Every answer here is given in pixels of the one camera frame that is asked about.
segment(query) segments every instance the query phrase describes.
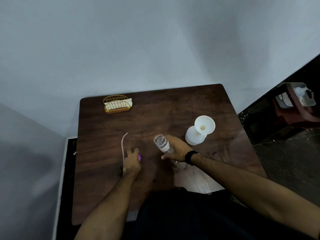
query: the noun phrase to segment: black wristwatch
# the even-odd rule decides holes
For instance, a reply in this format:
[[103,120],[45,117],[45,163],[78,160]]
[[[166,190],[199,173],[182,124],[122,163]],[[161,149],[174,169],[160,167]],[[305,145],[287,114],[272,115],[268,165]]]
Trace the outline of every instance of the black wristwatch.
[[187,163],[187,164],[190,164],[191,166],[193,166],[192,162],[191,162],[191,156],[195,153],[198,153],[196,151],[191,151],[191,152],[188,152],[185,157],[184,157],[184,161]]

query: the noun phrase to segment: white funnel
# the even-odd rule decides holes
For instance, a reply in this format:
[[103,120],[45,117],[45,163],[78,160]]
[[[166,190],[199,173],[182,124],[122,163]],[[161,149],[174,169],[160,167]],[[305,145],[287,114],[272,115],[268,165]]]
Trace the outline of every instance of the white funnel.
[[196,118],[194,126],[191,126],[186,132],[186,142],[190,145],[202,143],[208,134],[211,134],[216,128],[214,120],[209,116],[202,115]]

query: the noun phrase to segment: wooden table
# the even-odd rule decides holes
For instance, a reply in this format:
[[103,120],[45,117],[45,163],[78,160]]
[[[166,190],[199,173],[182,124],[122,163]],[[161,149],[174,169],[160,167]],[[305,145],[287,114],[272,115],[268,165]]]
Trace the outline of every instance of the wooden table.
[[187,129],[201,115],[210,116],[216,129],[192,148],[215,160],[266,176],[259,159],[221,84],[125,94],[132,98],[130,111],[106,114],[105,96],[80,101],[72,223],[81,224],[120,179],[121,139],[127,148],[138,147],[142,170],[132,193],[129,211],[137,211],[151,191],[183,186],[208,193],[217,183],[195,166],[172,168],[160,160],[162,152],[153,142],[158,134],[184,140]]

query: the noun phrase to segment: white cable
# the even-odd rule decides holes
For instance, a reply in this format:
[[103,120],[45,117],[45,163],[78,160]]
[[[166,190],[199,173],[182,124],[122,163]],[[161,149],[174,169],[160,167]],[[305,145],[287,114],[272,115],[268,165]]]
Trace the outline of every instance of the white cable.
[[124,134],[121,140],[121,148],[122,148],[122,157],[123,157],[123,163],[125,163],[125,153],[123,152],[123,139],[128,133]]

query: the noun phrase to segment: white wall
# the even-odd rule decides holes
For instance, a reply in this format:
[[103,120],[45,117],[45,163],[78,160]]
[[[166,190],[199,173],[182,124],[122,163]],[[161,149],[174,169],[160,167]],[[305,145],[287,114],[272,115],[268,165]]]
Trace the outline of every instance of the white wall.
[[222,83],[237,112],[320,52],[320,0],[0,0],[0,101],[76,136],[81,98]]
[[0,104],[1,239],[51,239],[65,140]]

